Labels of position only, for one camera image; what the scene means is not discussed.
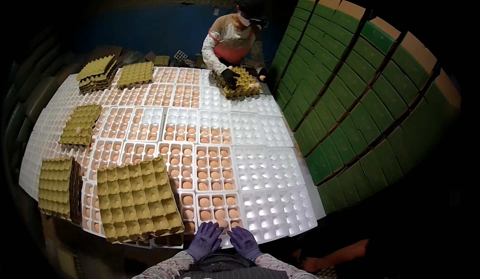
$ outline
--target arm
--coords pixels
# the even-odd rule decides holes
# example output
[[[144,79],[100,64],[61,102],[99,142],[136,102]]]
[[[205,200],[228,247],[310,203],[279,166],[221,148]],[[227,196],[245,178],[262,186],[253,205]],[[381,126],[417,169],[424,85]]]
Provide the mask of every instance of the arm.
[[[272,255],[262,254],[255,259],[255,264],[259,267],[264,267],[277,271],[285,271],[289,279],[306,279],[306,278],[315,278],[313,274],[307,273],[303,270],[299,270],[296,267],[284,263]]]
[[[220,33],[215,32],[215,31],[210,31],[210,33],[215,37],[219,38]],[[207,68],[211,69],[212,71],[216,72],[218,75],[222,73],[225,69],[227,69],[227,66],[219,61],[217,56],[215,56],[215,53],[213,52],[213,47],[217,44],[215,40],[207,34],[205,37],[205,40],[203,41],[203,46],[201,47],[201,54],[203,57],[203,60],[205,64],[207,64]]]
[[[143,273],[133,277],[132,279],[171,279],[174,276],[180,275],[180,271],[187,271],[190,268],[190,265],[194,263],[195,259],[189,253],[186,251],[181,251],[172,258],[146,269]]]

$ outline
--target empty foam egg tray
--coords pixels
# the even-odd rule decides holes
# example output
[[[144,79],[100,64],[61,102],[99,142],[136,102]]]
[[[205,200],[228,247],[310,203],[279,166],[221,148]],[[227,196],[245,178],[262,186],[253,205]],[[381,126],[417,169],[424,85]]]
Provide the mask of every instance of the empty foam egg tray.
[[[97,186],[108,241],[147,240],[184,231],[163,157],[100,168]]]

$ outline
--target patterned sleeve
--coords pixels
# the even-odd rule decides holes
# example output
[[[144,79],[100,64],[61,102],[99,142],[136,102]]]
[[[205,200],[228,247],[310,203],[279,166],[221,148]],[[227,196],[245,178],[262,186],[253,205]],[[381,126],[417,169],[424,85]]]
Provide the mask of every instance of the patterned sleeve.
[[[220,33],[218,32],[210,31],[210,33],[215,38],[220,37]],[[205,37],[205,40],[203,42],[203,46],[201,47],[201,54],[205,64],[207,64],[207,68],[216,72],[217,75],[221,74],[222,71],[227,69],[227,66],[220,62],[217,56],[215,56],[215,53],[213,53],[213,47],[215,47],[216,45],[215,40],[213,40],[213,38],[209,34],[207,34],[207,37]]]
[[[195,259],[186,251],[178,252],[175,256],[146,269],[132,279],[172,279],[180,275],[180,271],[187,271]]]
[[[277,271],[285,271],[289,279],[306,279],[306,278],[315,278],[313,274],[307,273],[303,270],[297,269],[296,267],[284,263],[270,254],[262,254],[255,259],[255,264],[259,267],[264,267]]]
[[[252,54],[252,59],[255,61],[255,70],[257,73],[262,69],[265,68],[265,62],[263,59],[263,52],[262,52],[262,43],[261,41],[255,41],[252,46],[250,47],[250,54]]]

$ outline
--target face mask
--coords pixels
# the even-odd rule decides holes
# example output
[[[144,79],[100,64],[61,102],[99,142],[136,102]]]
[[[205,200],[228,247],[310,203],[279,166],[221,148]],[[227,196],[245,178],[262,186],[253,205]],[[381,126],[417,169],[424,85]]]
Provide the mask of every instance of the face mask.
[[[248,19],[244,18],[244,17],[242,16],[242,14],[240,13],[240,11],[237,12],[237,16],[238,16],[240,22],[241,22],[244,26],[247,27],[247,26],[250,25],[250,21],[249,21]]]

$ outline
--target long sleeve shirt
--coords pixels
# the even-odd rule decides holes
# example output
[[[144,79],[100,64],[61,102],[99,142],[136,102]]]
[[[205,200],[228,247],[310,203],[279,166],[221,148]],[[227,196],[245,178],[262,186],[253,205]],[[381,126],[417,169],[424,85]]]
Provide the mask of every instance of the long sleeve shirt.
[[[314,275],[299,270],[296,267],[286,264],[269,254],[262,254],[255,259],[255,264],[272,270],[285,271],[289,279],[307,279],[316,278]],[[195,259],[186,251],[177,253],[170,259],[162,261],[148,269],[133,279],[172,279],[190,269],[195,263]]]

